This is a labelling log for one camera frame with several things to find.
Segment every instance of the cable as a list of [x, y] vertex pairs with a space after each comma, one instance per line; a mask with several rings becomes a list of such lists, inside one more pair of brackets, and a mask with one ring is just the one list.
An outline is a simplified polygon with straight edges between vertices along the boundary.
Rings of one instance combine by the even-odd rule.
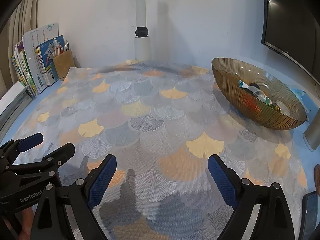
[[319, 93], [318, 93], [318, 91], [317, 91], [317, 82], [315, 83], [315, 86], [316, 86], [316, 92], [317, 92], [317, 94], [318, 94], [318, 97], [320, 98]]

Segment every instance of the item inside bowl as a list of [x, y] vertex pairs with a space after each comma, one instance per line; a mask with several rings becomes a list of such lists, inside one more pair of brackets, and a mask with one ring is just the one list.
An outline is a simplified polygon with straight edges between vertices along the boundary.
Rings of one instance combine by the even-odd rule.
[[239, 80], [238, 83], [239, 83], [239, 87], [241, 87], [250, 95], [264, 102], [265, 104], [267, 104], [268, 106], [276, 110], [277, 112], [280, 112], [290, 117], [290, 111], [288, 107], [279, 100], [276, 102], [272, 102], [270, 98], [267, 97], [262, 90], [260, 90], [260, 87], [257, 84], [251, 83], [250, 85], [247, 85], [242, 80]]

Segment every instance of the amber ribbed bowl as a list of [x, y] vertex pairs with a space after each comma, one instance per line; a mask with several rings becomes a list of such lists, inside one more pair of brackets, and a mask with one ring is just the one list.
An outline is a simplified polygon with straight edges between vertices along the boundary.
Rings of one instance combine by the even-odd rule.
[[[242, 114], [262, 126], [289, 130], [303, 124], [306, 112], [295, 94], [280, 80], [249, 63], [232, 58], [215, 58], [212, 70], [223, 95]], [[238, 86], [238, 81], [256, 83], [271, 101], [282, 101], [290, 117], [281, 114]]]

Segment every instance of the ginkgo leaf pattern tablecloth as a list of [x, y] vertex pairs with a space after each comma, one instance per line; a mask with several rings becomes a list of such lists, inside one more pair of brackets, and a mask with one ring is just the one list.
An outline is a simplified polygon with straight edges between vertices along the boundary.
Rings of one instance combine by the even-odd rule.
[[[75, 156], [59, 168], [63, 185], [84, 178], [108, 153], [116, 157], [116, 173], [93, 209], [108, 239], [217, 239], [233, 209], [208, 173], [212, 154], [254, 184], [278, 182], [298, 233], [307, 180], [290, 132], [242, 116], [208, 69], [159, 62], [71, 68], [15, 139], [37, 132], [43, 143], [16, 163], [71, 142]], [[254, 218], [243, 239], [253, 225]]]

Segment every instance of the blue table surface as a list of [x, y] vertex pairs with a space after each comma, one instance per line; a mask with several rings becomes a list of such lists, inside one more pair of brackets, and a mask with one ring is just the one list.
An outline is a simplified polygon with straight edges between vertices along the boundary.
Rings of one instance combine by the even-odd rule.
[[[22, 111], [22, 113], [18, 116], [18, 118], [14, 121], [12, 126], [9, 128], [7, 134], [4, 136], [1, 144], [9, 141], [13, 138], [15, 133], [18, 131], [19, 127], [22, 123], [26, 120], [26, 118], [32, 113], [32, 111], [36, 108], [36, 106], [50, 93], [56, 91], [59, 86], [61, 85], [61, 81], [56, 82], [50, 87], [47, 87], [41, 94], [34, 97], [32, 102]], [[304, 105], [308, 108], [309, 112], [307, 116], [309, 118], [309, 122], [311, 122], [318, 111], [318, 107], [316, 104], [311, 100], [311, 98], [305, 94], [302, 96], [302, 101]], [[290, 130], [292, 135], [293, 141], [296, 144], [296, 147], [299, 152], [299, 156], [302, 161], [302, 166], [306, 174], [307, 183], [308, 183], [308, 192], [315, 191], [315, 184], [314, 184], [314, 166], [320, 164], [320, 147], [314, 152], [311, 152], [308, 147], [306, 146], [303, 140], [303, 132], [309, 126], [309, 122], [305, 122], [299, 127]], [[320, 221], [320, 197], [318, 197], [318, 217], [317, 217], [317, 224]]]

